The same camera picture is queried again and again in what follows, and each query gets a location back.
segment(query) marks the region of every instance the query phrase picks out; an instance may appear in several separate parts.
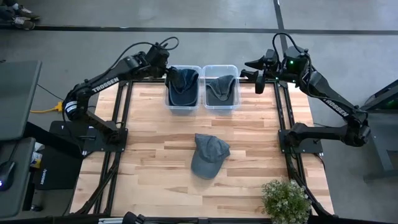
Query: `computer mouse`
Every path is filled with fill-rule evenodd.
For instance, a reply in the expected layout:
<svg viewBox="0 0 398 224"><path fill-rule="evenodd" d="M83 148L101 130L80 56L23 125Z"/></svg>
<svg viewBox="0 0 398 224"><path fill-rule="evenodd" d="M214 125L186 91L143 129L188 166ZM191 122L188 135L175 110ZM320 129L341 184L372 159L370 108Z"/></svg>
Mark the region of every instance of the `computer mouse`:
<svg viewBox="0 0 398 224"><path fill-rule="evenodd" d="M0 164L0 191L8 190L14 181L16 163L12 161Z"/></svg>

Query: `dark blue cap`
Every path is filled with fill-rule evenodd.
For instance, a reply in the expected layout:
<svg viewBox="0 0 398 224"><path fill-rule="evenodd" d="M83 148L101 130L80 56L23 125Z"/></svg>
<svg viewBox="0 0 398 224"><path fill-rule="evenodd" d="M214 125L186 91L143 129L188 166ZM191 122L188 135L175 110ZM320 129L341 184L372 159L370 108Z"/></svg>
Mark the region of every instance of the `dark blue cap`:
<svg viewBox="0 0 398 224"><path fill-rule="evenodd" d="M229 144L206 134L195 134L195 142L197 148L192 157L192 172L204 179L215 178L224 160L231 155Z"/></svg>

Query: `black metal frame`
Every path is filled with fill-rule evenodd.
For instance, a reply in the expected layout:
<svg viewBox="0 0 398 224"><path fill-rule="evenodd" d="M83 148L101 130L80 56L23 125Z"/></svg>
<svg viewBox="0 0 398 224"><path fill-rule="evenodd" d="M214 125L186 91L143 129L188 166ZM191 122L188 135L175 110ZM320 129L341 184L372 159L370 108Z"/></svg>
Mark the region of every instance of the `black metal frame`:
<svg viewBox="0 0 398 224"><path fill-rule="evenodd" d="M154 80L143 80L143 81L140 81L137 83L164 83L164 80L160 78L160 79L154 79ZM240 80L240 83L254 84L254 81ZM268 83L268 84L271 83L274 85L275 100L277 103L280 128L282 130L286 129L285 121L284 121L284 112L282 109L282 103L280 100L280 93L279 93L280 84L277 83L276 81L266 81L266 83ZM121 128L126 127L127 115L128 115L128 111L129 111L129 107L130 107L133 84L134 84L134 82L132 82L132 81L127 83L127 93L126 93L126 100L124 102L123 115L122 115L122 119L121 119ZM126 82L122 82L118 86L118 92L116 93L116 101L115 101L115 106L113 109L113 116L112 116L113 122L117 122L117 119L118 119L118 114L119 114L119 109L120 109L120 104L121 104L121 97L122 97L124 86L126 86ZM285 96L286 105L287 105L289 123L290 123L290 126L293 126L294 116L293 116L292 105L290 102L289 90L287 89L287 85L284 85L283 91L284 91L284 96ZM104 157L104 161L103 161L103 166L102 166L102 170L101 170L101 176L100 176L98 187L95 189L95 191L93 192L91 197L86 201L84 206L81 209L79 209L77 212L74 213L75 215L88 214L88 212L91 210L91 208L93 206L94 206L94 214L101 214L100 211L101 211L103 190L105 189L105 187L109 183L109 181L110 181L109 194L108 194L108 199L106 201L106 207L103 211L103 214L106 214L109 216L111 215L114 191L116 188L116 181L118 178L118 169L119 169L119 163L120 163L120 159L121 159L121 152L115 152L114 161L112 163L112 166L108 170L108 167L109 167L108 164L109 164L109 160L111 157L111 153L112 152L105 152L105 157ZM297 161L299 177L303 180L304 184L306 184L304 167L303 167L301 155L296 154L296 157L297 157L296 161ZM292 157L290 154L285 154L285 159L286 159L287 164L292 163ZM287 170L288 170L289 178L294 179L294 175L290 173L290 169L287 169Z"/></svg>

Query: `gray baseball cap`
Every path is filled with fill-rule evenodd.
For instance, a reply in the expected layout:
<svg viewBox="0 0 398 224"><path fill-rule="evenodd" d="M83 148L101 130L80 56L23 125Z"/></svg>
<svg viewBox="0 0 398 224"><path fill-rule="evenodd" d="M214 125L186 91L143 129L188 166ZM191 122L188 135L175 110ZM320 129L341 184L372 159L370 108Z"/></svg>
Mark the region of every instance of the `gray baseball cap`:
<svg viewBox="0 0 398 224"><path fill-rule="evenodd" d="M236 77L225 75L206 82L206 101L209 106L234 105Z"/></svg>
<svg viewBox="0 0 398 224"><path fill-rule="evenodd" d="M206 134L195 134L195 142L197 148L192 157L192 172L204 179L215 178L224 160L231 155L229 144Z"/></svg>

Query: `yellow cable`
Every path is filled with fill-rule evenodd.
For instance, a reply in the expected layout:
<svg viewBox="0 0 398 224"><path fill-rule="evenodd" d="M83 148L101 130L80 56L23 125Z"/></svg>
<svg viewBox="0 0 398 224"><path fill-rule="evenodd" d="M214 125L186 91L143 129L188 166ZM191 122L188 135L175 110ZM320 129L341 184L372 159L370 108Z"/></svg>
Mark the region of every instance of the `yellow cable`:
<svg viewBox="0 0 398 224"><path fill-rule="evenodd" d="M51 111L59 111L62 112L62 101L59 101L58 104L49 110L43 110L43 111L30 111L31 113L48 113Z"/></svg>
<svg viewBox="0 0 398 224"><path fill-rule="evenodd" d="M30 111L31 113L48 113L48 112L51 112L51 111L56 111L57 109L56 108L52 108L52 109L49 109L49 110L43 110L43 111Z"/></svg>

